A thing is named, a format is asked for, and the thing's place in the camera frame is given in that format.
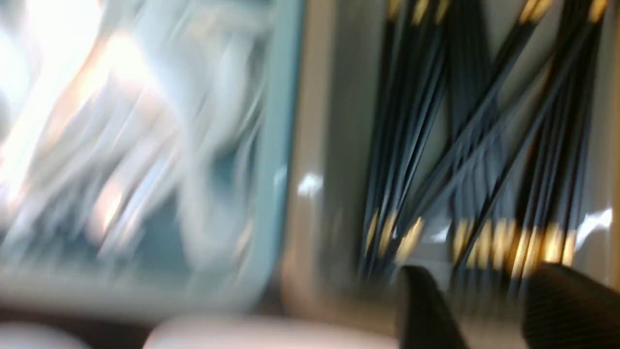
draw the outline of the black object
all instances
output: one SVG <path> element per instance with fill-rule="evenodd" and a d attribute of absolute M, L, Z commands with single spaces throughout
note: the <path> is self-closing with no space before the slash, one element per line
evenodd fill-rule
<path fill-rule="evenodd" d="M 620 295 L 562 265 L 543 263 L 526 290 L 530 348 L 620 348 Z"/>
<path fill-rule="evenodd" d="M 399 276 L 399 347 L 469 348 L 430 273 L 405 266 Z M 526 289 L 521 334 L 532 349 L 620 348 L 618 314 L 618 293 L 565 266 L 542 263 Z"/>

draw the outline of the plastic packaging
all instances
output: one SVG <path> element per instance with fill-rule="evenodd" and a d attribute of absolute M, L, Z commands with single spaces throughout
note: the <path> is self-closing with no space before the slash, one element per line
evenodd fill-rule
<path fill-rule="evenodd" d="M 494 55 L 523 3 L 486 1 L 485 5 L 491 54 Z M 502 89 L 500 110 L 515 89 L 522 86 L 528 67 L 536 64 L 555 41 L 561 6 L 562 2 L 554 2 L 538 25 Z M 314 11 L 319 12 L 319 7 L 316 5 Z M 364 3 L 362 6 L 356 1 L 321 10 L 332 15 L 324 16 L 327 19 L 308 20 L 307 37 L 313 40 L 307 39 L 307 43 L 314 45 L 313 50 L 308 50 L 320 49 L 321 40 L 335 36 L 329 61 L 333 63 L 303 67 L 303 77 L 307 78 L 302 79 L 301 86 L 304 93 L 300 97 L 299 136 L 294 146 L 296 151 L 291 170 L 288 238 L 283 264 L 285 304 L 295 314 L 304 317 L 393 333 L 395 312 L 392 290 L 360 284 L 356 277 L 374 95 L 378 83 L 376 67 L 379 66 L 384 20 L 379 14 L 385 12 L 381 4 Z M 616 181 L 613 168 L 616 110 L 613 98 L 615 84 L 613 74 L 609 72 L 617 69 L 614 60 L 617 42 L 615 10 L 615 3 L 610 2 L 603 24 L 591 131 L 596 136 L 590 138 L 583 191 L 585 201 L 582 203 L 586 213 L 576 234 L 573 261 L 576 270 L 603 284 L 609 284 L 614 272 L 610 189 Z M 329 89 L 328 93 L 323 91 L 325 88 Z M 509 150 L 514 149 L 515 141 L 527 124 L 537 88 L 532 90 L 530 98 L 520 108 L 516 121 L 508 126 L 505 141 Z M 440 108 L 412 185 L 414 188 L 432 169 L 448 141 L 446 107 L 444 103 Z M 324 148 L 309 146 L 316 140 L 323 142 Z M 311 193 L 302 191 L 311 179 L 317 183 Z M 448 235 L 450 224 L 446 213 L 427 219 L 422 238 L 407 260 L 408 264 L 426 267 L 444 289 L 448 287 L 453 267 Z M 479 333 L 480 329 L 487 329 L 488 326 L 484 321 L 470 320 L 464 331 L 469 337 L 469 332 Z M 498 320 L 493 326 L 502 328 L 496 333 L 510 333 L 511 337 L 518 337 L 518 331 L 512 324 Z"/>
<path fill-rule="evenodd" d="M 0 7 L 24 67 L 0 89 L 0 274 L 176 295 L 162 316 L 250 269 L 218 304 L 243 307 L 275 259 L 300 2 L 74 2 Z"/>

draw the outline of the chopstick bundle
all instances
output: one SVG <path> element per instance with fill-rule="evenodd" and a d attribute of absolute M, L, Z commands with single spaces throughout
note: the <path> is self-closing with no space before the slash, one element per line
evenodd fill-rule
<path fill-rule="evenodd" d="M 563 147 L 565 140 L 570 138 L 565 134 L 567 128 L 566 123 L 569 118 L 566 117 L 566 113 L 573 110 L 567 103 L 574 99 L 580 99 L 581 103 L 586 105 L 579 108 L 581 111 L 581 117 L 588 115 L 588 102 L 591 99 L 592 94 L 592 81 L 595 72 L 595 55 L 598 50 L 598 41 L 600 36 L 600 25 L 602 16 L 605 9 L 605 2 L 595 0 L 588 5 L 587 11 L 582 12 L 575 24 L 578 30 L 574 30 L 573 24 L 567 25 L 569 30 L 564 33 L 560 33 L 560 37 L 568 37 L 572 41 L 571 45 L 565 49 L 557 51 L 554 65 L 547 85 L 544 90 L 543 97 L 535 113 L 534 119 L 530 128 L 527 130 L 526 135 L 521 141 L 518 152 L 513 157 L 509 166 L 504 170 L 502 180 L 498 183 L 494 190 L 494 195 L 485 207 L 484 214 L 479 218 L 484 220 L 490 215 L 490 211 L 497 203 L 498 195 L 501 194 L 503 186 L 506 180 L 510 178 L 514 172 L 515 163 L 520 161 L 529 146 L 532 144 L 536 134 L 539 133 L 539 129 L 542 128 L 541 139 L 538 145 L 538 158 L 536 160 L 533 179 L 530 182 L 530 195 L 526 206 L 525 216 L 523 218 L 523 230 L 515 236 L 513 240 L 513 248 L 511 255 L 508 258 L 508 274 L 513 279 L 520 279 L 531 272 L 532 268 L 536 266 L 541 255 L 540 244 L 544 239 L 544 226 L 548 223 L 547 219 L 553 216 L 549 216 L 549 212 L 555 212 L 553 205 L 562 205 L 565 202 L 562 199 L 553 200 L 554 192 L 562 192 L 566 190 L 563 187 L 568 186 L 565 180 L 556 181 L 557 169 L 559 167 L 559 159 L 567 158 L 562 156 L 561 152 L 567 150 L 567 147 Z M 584 57 L 587 57 L 588 66 L 584 66 Z M 579 84 L 579 81 L 588 81 L 587 84 Z M 579 87 L 584 86 L 583 90 L 579 91 Z M 586 140 L 586 137 L 580 137 L 579 142 Z M 585 144 L 579 144 L 580 149 L 587 147 Z M 575 204 L 580 204 L 581 187 L 583 185 L 583 178 L 577 178 L 575 174 L 573 180 L 573 193 L 575 198 Z M 561 218 L 562 214 L 557 213 L 557 217 Z M 464 268 L 466 266 L 467 255 L 473 249 L 476 238 L 481 231 L 480 222 L 477 223 L 477 227 L 470 237 L 464 253 L 461 254 L 458 260 L 458 267 Z"/>
<path fill-rule="evenodd" d="M 521 102 L 525 95 L 525 91 L 517 95 L 502 113 L 501 117 L 492 124 L 488 132 L 481 135 L 475 147 L 470 149 L 465 160 L 461 162 L 456 172 L 454 172 L 454 159 L 457 158 L 460 153 L 464 153 L 463 149 L 467 144 L 471 143 L 473 132 L 482 127 L 484 117 L 489 107 L 495 101 L 499 89 L 523 51 L 536 24 L 539 22 L 540 18 L 542 18 L 549 5 L 547 1 L 528 1 L 526 3 L 511 34 L 506 41 L 504 41 L 500 49 L 500 53 L 494 64 L 492 78 L 486 87 L 484 96 L 476 104 L 468 121 L 462 127 L 458 136 L 453 140 L 448 151 L 437 163 L 431 174 L 415 192 L 408 193 L 409 198 L 407 202 L 410 203 L 408 207 L 400 206 L 400 209 L 397 210 L 394 228 L 392 234 L 390 234 L 391 240 L 388 250 L 383 260 L 380 261 L 382 269 L 392 268 L 394 266 L 391 265 L 391 263 L 394 261 L 394 257 L 397 253 L 405 255 L 410 253 L 411 246 L 415 245 L 415 243 L 409 242 L 403 244 L 404 247 L 401 250 L 403 239 L 405 237 L 408 237 L 407 240 L 417 239 L 423 225 L 422 217 L 434 213 L 440 205 L 444 204 L 446 200 L 450 198 L 455 187 L 460 184 L 468 172 L 476 166 L 478 159 L 481 158 L 489 145 L 495 142 L 500 132 L 511 120 L 513 111 Z M 542 68 L 543 66 L 536 68 L 534 70 L 536 72 L 534 76 L 536 76 Z M 452 176 L 448 177 L 451 168 L 453 170 Z"/>
<path fill-rule="evenodd" d="M 585 20 L 587 8 L 580 8 L 582 4 L 584 2 L 581 1 L 565 3 L 559 27 L 560 35 L 570 30 L 571 23 Z M 561 55 L 562 53 L 556 55 L 555 64 L 561 59 Z M 522 276 L 529 275 L 537 259 L 537 251 L 543 234 L 541 228 L 546 215 L 548 191 L 553 187 L 555 180 L 555 167 L 559 160 L 559 147 L 562 146 L 564 137 L 563 129 L 567 124 L 566 114 L 572 85 L 575 82 L 575 73 L 575 68 L 573 68 L 537 135 L 538 144 L 535 147 L 537 151 L 529 171 L 532 175 L 529 180 L 526 180 L 526 183 L 529 182 L 529 193 L 525 213 L 509 260 L 508 274 L 511 280 L 518 280 Z M 511 291 L 515 292 L 517 283 L 513 281 L 510 285 Z"/>
<path fill-rule="evenodd" d="M 419 27 L 413 22 L 413 1 L 390 1 L 387 12 L 386 38 L 384 40 L 379 81 L 378 108 L 375 117 L 371 161 L 369 167 L 368 191 L 364 216 L 363 237 L 359 263 L 360 274 L 365 269 L 365 260 L 370 251 L 376 230 L 379 198 L 383 195 L 381 183 L 384 181 L 387 154 L 390 149 L 390 136 L 394 133 L 395 122 L 392 113 L 402 89 L 405 66 L 411 47 L 415 46 L 415 36 Z"/>
<path fill-rule="evenodd" d="M 395 75 L 390 81 L 395 87 L 386 86 L 389 93 L 379 103 L 379 118 L 385 118 L 388 126 L 377 131 L 373 140 L 371 184 L 366 201 L 364 224 L 365 238 L 360 258 L 360 276 L 370 277 L 377 256 L 383 255 L 389 232 L 393 225 L 396 209 L 404 200 L 412 178 L 418 167 L 420 156 L 428 140 L 446 86 L 445 40 L 443 17 L 448 0 L 418 0 L 402 2 L 401 14 L 405 33 L 411 32 L 411 39 L 402 44 L 392 58 Z M 375 161 L 375 147 L 381 149 Z"/>

